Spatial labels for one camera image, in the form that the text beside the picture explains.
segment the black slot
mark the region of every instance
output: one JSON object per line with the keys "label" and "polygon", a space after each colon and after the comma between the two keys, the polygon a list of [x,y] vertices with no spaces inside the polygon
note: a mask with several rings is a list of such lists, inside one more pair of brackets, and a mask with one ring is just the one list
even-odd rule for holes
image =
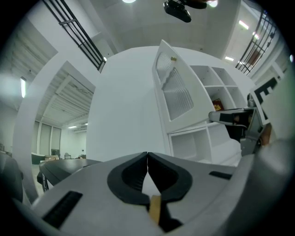
{"label": "black slot", "polygon": [[227,173],[223,173],[219,171],[212,171],[209,173],[209,175],[212,175],[221,179],[226,179],[226,180],[230,180],[230,178],[232,177],[231,174],[227,174]]}
{"label": "black slot", "polygon": [[68,192],[54,207],[43,217],[43,220],[55,228],[59,228],[70,215],[82,194],[74,191]]}

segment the white cabinet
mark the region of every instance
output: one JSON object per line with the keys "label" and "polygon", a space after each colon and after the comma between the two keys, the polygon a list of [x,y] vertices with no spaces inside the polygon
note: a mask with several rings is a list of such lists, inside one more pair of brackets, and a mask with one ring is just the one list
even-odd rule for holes
{"label": "white cabinet", "polygon": [[241,158],[240,143],[229,137],[223,124],[169,134],[171,155],[208,164],[236,165]]}
{"label": "white cabinet", "polygon": [[236,165],[241,158],[240,143],[230,139],[224,125],[208,120],[216,99],[221,100],[224,109],[247,104],[226,69],[188,65],[162,41],[152,70],[163,135],[168,135],[171,155]]}
{"label": "white cabinet", "polygon": [[214,111],[193,69],[165,41],[153,65],[153,78],[167,133],[205,121]]}

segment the ceiling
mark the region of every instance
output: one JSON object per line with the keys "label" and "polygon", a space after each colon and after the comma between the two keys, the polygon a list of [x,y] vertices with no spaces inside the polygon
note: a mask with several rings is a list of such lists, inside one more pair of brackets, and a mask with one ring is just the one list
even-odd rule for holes
{"label": "ceiling", "polygon": [[125,49],[156,46],[164,39],[174,47],[202,51],[207,26],[207,9],[186,7],[190,23],[165,13],[165,0],[91,0],[99,16],[108,23]]}
{"label": "ceiling", "polygon": [[[13,33],[1,56],[0,99],[18,110],[22,102],[20,77],[27,80],[27,88],[42,67],[56,54],[40,33],[24,20]],[[36,120],[65,127],[76,123],[77,130],[86,129],[93,92],[62,68],[50,83],[40,103]]]}
{"label": "ceiling", "polygon": [[[245,29],[239,24],[239,20],[242,20],[249,29]],[[230,39],[229,45],[226,49],[225,55],[234,59],[234,61],[229,61],[223,59],[227,63],[236,66],[243,53],[245,52],[248,44],[251,41],[252,33],[255,31],[258,24],[258,19],[253,16],[243,5],[240,7],[238,21],[235,25],[232,37]]]}

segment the black ceiling camera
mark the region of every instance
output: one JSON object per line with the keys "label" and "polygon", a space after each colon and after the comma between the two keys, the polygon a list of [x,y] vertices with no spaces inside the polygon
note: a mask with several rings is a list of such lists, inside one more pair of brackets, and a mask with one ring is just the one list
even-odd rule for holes
{"label": "black ceiling camera", "polygon": [[167,14],[189,23],[192,18],[190,17],[189,12],[185,9],[185,5],[195,9],[205,9],[207,7],[207,3],[200,3],[193,0],[178,0],[177,2],[168,0],[167,2],[164,2],[164,9]]}

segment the tan tab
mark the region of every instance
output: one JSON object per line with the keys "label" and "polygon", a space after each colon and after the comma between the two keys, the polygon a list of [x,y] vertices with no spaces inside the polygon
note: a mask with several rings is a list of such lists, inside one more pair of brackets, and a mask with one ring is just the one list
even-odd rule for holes
{"label": "tan tab", "polygon": [[149,205],[149,215],[156,224],[159,224],[161,212],[161,196],[153,195]]}

